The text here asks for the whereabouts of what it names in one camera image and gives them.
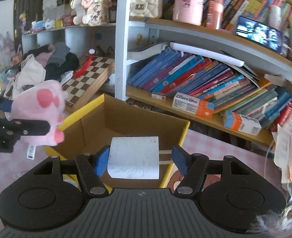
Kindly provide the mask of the stack of papers and books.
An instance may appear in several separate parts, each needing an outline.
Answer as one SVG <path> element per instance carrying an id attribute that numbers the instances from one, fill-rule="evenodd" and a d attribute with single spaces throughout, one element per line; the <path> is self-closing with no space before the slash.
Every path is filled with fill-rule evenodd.
<path id="1" fill-rule="evenodd" d="M 281 184 L 286 190 L 288 184 L 292 184 L 292 120 L 286 121 L 283 127 L 278 126 L 272 136 L 275 142 L 274 164 L 281 170 Z"/>

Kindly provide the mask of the orange white usmile box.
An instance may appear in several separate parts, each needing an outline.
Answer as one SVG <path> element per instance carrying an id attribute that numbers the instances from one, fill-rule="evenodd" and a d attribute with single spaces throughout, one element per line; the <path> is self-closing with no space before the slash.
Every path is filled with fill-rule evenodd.
<path id="1" fill-rule="evenodd" d="M 214 114 L 214 104 L 180 92 L 175 94 L 172 107 L 205 119 Z"/>

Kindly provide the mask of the white shelf upright post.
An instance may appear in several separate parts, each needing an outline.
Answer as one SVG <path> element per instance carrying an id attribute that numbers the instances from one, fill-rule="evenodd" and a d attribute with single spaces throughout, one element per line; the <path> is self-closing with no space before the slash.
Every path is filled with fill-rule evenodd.
<path id="1" fill-rule="evenodd" d="M 115 31 L 115 98 L 126 101 L 130 0 L 117 0 Z"/>

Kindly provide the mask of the yellow cardboard box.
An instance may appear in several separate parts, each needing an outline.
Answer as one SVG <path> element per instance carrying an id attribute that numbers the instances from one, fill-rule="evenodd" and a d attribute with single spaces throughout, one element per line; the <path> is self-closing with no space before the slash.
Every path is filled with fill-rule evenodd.
<path id="1" fill-rule="evenodd" d="M 134 107 L 108 95 L 100 95 L 64 119 L 65 140 L 46 146 L 48 156 L 73 160 L 79 154 L 96 154 L 113 137 L 157 136 L 161 150 L 182 145 L 189 121 Z"/>

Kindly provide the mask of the red tassel ornament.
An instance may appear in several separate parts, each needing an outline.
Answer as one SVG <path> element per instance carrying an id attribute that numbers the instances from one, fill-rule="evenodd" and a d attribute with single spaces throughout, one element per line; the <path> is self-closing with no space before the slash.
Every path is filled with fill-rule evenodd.
<path id="1" fill-rule="evenodd" d="M 88 59 L 86 60 L 85 64 L 73 73 L 74 79 L 77 79 L 78 77 L 82 76 L 85 73 L 85 71 L 89 68 L 89 66 L 93 62 L 93 59 L 95 58 L 94 54 L 95 54 L 95 49 L 93 49 L 93 48 L 90 49 L 89 56 L 88 56 Z"/>

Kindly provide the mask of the pink cartoon tumbler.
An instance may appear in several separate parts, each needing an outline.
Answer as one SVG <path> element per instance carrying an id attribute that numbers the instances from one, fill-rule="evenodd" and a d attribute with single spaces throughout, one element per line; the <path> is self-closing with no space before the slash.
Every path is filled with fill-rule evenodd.
<path id="1" fill-rule="evenodd" d="M 200 26 L 204 0 L 175 0 L 173 21 Z"/>

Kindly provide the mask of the white quilted pearl handbag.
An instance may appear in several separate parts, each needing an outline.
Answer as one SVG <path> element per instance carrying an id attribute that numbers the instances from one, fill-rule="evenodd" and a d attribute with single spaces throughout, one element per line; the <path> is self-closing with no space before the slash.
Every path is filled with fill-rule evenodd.
<path id="1" fill-rule="evenodd" d="M 161 18 L 163 0 L 130 0 L 130 16 Z"/>

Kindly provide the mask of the phone on shelf playing video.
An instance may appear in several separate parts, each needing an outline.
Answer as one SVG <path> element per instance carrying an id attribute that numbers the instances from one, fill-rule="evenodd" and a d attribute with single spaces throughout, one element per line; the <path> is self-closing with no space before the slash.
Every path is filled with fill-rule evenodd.
<path id="1" fill-rule="evenodd" d="M 253 19 L 240 16 L 236 35 L 260 44 L 262 47 L 266 47 L 275 53 L 282 53 L 282 32 Z"/>

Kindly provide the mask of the pile of clothes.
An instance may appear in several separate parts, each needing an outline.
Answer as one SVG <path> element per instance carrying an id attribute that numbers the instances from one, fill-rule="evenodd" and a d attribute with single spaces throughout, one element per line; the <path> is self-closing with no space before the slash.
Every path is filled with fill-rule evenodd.
<path id="1" fill-rule="evenodd" d="M 44 45 L 28 51 L 21 62 L 5 72 L 9 81 L 1 94 L 5 98 L 14 98 L 47 80 L 65 84 L 78 67 L 78 57 L 64 42 Z"/>

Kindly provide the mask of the white square charger block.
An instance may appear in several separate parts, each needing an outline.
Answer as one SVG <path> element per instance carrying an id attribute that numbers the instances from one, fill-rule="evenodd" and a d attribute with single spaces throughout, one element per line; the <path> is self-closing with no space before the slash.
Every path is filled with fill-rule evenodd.
<path id="1" fill-rule="evenodd" d="M 159 149 L 157 136 L 115 137 L 110 144 L 107 172 L 117 179 L 159 179 L 160 165 L 173 164 L 171 159 L 160 160 L 160 156 L 171 153 Z"/>

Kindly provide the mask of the lucky cat plush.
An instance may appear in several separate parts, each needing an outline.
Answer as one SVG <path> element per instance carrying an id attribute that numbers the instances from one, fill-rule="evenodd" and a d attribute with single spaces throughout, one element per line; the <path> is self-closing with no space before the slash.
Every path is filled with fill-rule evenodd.
<path id="1" fill-rule="evenodd" d="M 109 23 L 111 0 L 72 0 L 74 25 L 101 26 Z"/>

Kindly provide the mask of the wooden chess board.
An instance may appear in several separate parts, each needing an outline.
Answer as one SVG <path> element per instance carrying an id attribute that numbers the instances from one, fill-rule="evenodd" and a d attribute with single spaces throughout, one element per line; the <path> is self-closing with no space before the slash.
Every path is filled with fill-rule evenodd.
<path id="1" fill-rule="evenodd" d="M 81 76 L 68 80 L 63 85 L 63 90 L 68 93 L 65 99 L 66 110 L 74 112 L 86 105 L 113 74 L 114 69 L 114 59 L 95 57 Z"/>

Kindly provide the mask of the pink lotion bottle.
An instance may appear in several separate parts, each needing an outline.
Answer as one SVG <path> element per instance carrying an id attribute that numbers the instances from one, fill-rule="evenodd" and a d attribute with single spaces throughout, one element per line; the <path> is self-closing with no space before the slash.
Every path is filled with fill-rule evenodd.
<path id="1" fill-rule="evenodd" d="M 224 0 L 209 0 L 207 11 L 206 27 L 209 29 L 220 29 L 222 15 L 224 10 Z"/>

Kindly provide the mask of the pink plush paw toy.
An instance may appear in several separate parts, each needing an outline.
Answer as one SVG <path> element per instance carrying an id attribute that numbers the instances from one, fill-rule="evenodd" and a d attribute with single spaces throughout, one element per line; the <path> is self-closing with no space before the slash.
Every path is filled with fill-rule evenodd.
<path id="1" fill-rule="evenodd" d="M 48 80 L 17 95 L 12 102 L 9 120 L 43 120 L 50 125 L 45 135 L 22 136 L 14 145 L 13 155 L 27 158 L 28 146 L 56 146 L 64 141 L 64 133 L 58 127 L 63 123 L 67 92 L 60 83 Z"/>

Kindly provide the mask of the row of leaning books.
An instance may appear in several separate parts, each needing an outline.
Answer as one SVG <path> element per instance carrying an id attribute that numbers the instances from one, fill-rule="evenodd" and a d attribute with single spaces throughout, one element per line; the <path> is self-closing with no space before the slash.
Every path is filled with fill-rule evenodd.
<path id="1" fill-rule="evenodd" d="M 158 95 L 161 99 L 178 93 L 212 104 L 220 115 L 234 112 L 256 119 L 268 127 L 292 102 L 292 95 L 272 81 L 262 83 L 247 66 L 165 48 L 127 84 Z"/>

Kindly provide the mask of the orange white box right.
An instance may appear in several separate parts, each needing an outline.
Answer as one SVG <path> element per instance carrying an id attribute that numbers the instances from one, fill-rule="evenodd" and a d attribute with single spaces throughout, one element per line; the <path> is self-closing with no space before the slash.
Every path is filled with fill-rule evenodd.
<path id="1" fill-rule="evenodd" d="M 224 127 L 257 136 L 262 127 L 257 119 L 226 110 L 224 114 Z"/>

